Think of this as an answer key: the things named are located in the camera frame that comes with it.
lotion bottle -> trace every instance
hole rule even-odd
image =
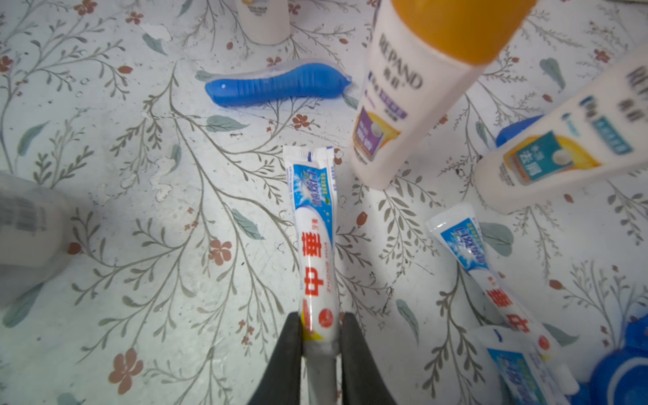
[[[290,35],[288,0],[236,0],[244,34],[261,45],[276,45]]]
[[[502,214],[648,166],[648,44],[484,157],[475,186]]]
[[[389,185],[535,1],[382,0],[352,136],[351,164],[365,185]]]

toothpaste tube crimped end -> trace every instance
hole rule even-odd
[[[299,311],[310,403],[335,403],[340,300],[334,267],[337,186],[333,148],[284,146],[299,257]]]
[[[533,317],[495,271],[484,249],[480,224],[472,206],[459,203],[426,222],[429,232],[452,252],[466,271],[486,293],[504,320],[527,336],[555,374],[556,382],[567,395],[578,392],[579,385],[560,358],[561,346],[549,331]]]

blue label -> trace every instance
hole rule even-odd
[[[599,133],[602,140],[617,155],[625,155],[632,152],[632,147],[619,135],[610,122],[605,117],[600,117],[591,121],[592,126]]]
[[[519,167],[530,181],[536,181],[558,170],[573,166],[570,154],[563,151],[553,132],[548,132],[520,149],[517,154]]]
[[[294,165],[292,188],[295,193],[295,210],[313,207],[324,221],[333,246],[333,207],[331,206],[327,169]]]
[[[466,271],[475,267],[488,268],[480,233],[469,218],[441,232],[441,237]]]
[[[522,353],[488,349],[518,405],[545,405],[547,401]]]

zhonghua toothpaste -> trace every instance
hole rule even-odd
[[[469,334],[488,350],[517,404],[569,405],[524,334],[497,326],[477,328]]]
[[[338,203],[333,148],[284,146],[300,257],[301,324],[310,403],[335,403],[340,300],[333,263]]]
[[[490,269],[481,240],[480,223],[475,219],[472,206],[466,202],[459,203],[433,217],[425,225],[455,255],[504,320],[512,328],[524,332],[534,343],[543,360],[548,363],[562,392],[568,395],[578,392],[578,382],[561,362],[561,346],[558,341],[508,291],[497,273]]]

floral tablecloth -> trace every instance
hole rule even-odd
[[[647,312],[646,173],[502,216],[481,204],[473,168],[500,128],[635,47],[648,8],[541,0],[391,186],[371,191],[345,153],[375,6],[291,1],[292,35],[264,47],[228,0],[0,5],[0,170],[66,194],[81,251],[0,310],[0,403],[245,404],[298,308],[287,144],[339,148],[340,299],[398,403],[505,400],[469,334],[501,319],[422,228],[461,200],[578,379],[623,345]],[[214,73],[308,57],[346,68],[344,97],[226,109],[203,90]]]

